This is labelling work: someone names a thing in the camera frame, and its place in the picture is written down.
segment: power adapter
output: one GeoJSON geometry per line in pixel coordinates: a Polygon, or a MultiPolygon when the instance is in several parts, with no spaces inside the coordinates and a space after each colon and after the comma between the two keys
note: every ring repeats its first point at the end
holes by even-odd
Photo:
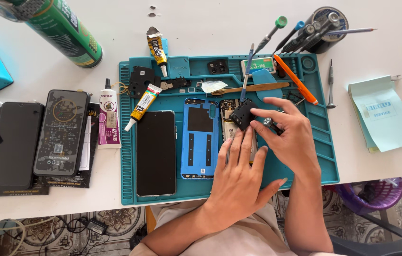
{"type": "Polygon", "coordinates": [[[87,229],[92,230],[101,236],[105,234],[108,228],[105,223],[100,222],[94,218],[91,218],[87,224],[83,224],[86,226],[87,229]]]}

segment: blue phone back cover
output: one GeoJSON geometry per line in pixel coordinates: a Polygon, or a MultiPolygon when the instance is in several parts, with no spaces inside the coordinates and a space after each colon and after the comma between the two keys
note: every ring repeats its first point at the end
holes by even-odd
{"type": "MultiPolygon", "coordinates": [[[[218,120],[220,117],[218,102],[204,99],[187,98],[184,101],[184,131],[182,135],[181,176],[184,179],[212,179],[217,165],[218,157],[218,120]],[[202,122],[206,118],[212,120],[212,132],[189,130],[190,108],[202,108],[190,120],[202,122]]],[[[194,124],[195,128],[202,130],[201,125],[194,124]]]]}

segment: green spray can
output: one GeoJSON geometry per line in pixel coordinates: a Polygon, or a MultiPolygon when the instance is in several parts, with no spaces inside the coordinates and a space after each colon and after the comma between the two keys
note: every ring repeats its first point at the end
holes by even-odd
{"type": "Polygon", "coordinates": [[[0,15],[26,22],[79,67],[92,68],[102,61],[102,47],[65,0],[0,0],[0,15]]]}

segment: orange pen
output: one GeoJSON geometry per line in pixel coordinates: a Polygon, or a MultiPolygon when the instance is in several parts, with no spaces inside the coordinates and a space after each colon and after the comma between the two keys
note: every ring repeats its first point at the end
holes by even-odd
{"type": "Polygon", "coordinates": [[[305,97],[306,101],[313,103],[313,105],[318,105],[318,100],[316,100],[315,96],[305,87],[304,84],[297,78],[297,76],[292,72],[292,70],[286,65],[286,63],[276,54],[274,54],[275,60],[280,64],[280,67],[284,69],[284,71],[289,75],[289,77],[295,82],[297,85],[297,90],[302,93],[305,97]]]}

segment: chair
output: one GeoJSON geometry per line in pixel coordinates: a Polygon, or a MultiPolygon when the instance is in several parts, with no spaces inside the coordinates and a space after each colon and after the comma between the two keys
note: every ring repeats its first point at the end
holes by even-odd
{"type": "Polygon", "coordinates": [[[402,229],[368,214],[361,217],[401,237],[400,240],[382,244],[364,244],[331,236],[334,253],[347,256],[402,256],[402,229]]]}

